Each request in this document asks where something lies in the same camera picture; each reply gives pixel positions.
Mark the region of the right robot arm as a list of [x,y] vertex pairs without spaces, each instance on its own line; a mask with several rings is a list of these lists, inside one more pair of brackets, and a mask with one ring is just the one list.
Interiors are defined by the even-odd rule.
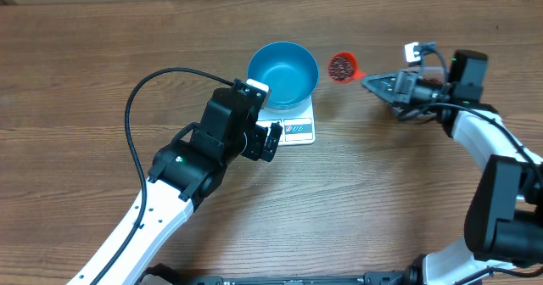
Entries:
[[457,50],[441,83],[424,75],[425,59],[438,50],[417,42],[406,47],[406,70],[368,75],[363,87],[397,108],[408,121],[429,114],[460,143],[482,171],[468,208],[463,236],[420,256],[403,272],[368,272],[365,284],[480,284],[496,273],[534,278],[542,265],[542,158],[529,151],[481,103],[488,66],[484,53]]

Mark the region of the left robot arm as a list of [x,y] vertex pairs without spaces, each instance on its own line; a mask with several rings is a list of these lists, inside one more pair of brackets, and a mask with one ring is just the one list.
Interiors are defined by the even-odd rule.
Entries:
[[71,283],[136,283],[171,234],[221,185],[234,159],[271,161],[282,127],[257,124],[270,93],[252,79],[214,90],[201,121],[156,153],[132,207]]

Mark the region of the red measuring scoop blue handle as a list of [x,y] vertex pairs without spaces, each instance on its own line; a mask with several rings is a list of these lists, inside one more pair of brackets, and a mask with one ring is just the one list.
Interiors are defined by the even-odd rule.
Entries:
[[334,54],[327,65],[328,76],[337,83],[361,81],[367,76],[362,71],[357,58],[352,52],[339,52]]

